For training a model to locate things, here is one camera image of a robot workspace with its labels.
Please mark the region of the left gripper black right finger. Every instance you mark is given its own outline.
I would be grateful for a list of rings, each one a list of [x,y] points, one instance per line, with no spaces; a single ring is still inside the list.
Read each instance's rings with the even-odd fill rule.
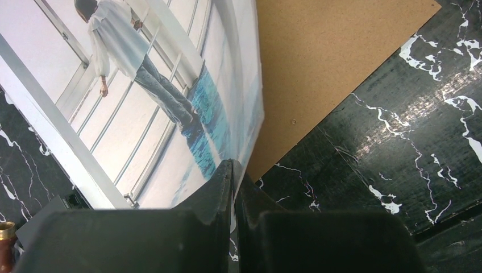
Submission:
[[[425,272],[402,222],[385,212],[286,210],[232,161],[240,272]]]

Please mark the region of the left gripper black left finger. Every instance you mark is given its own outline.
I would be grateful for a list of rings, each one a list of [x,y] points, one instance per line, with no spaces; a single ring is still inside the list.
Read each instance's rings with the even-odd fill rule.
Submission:
[[[172,209],[50,215],[14,272],[227,272],[232,161]]]

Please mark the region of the lantern photo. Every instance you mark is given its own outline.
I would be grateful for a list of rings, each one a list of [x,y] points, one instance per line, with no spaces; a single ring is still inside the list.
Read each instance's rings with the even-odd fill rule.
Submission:
[[[94,209],[172,208],[264,118],[255,1],[1,2],[1,88]]]

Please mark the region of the brown fibreboard backing board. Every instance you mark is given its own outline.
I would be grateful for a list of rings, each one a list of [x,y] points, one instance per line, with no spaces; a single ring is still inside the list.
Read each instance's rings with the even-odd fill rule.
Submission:
[[[261,178],[439,9],[436,1],[257,1]]]

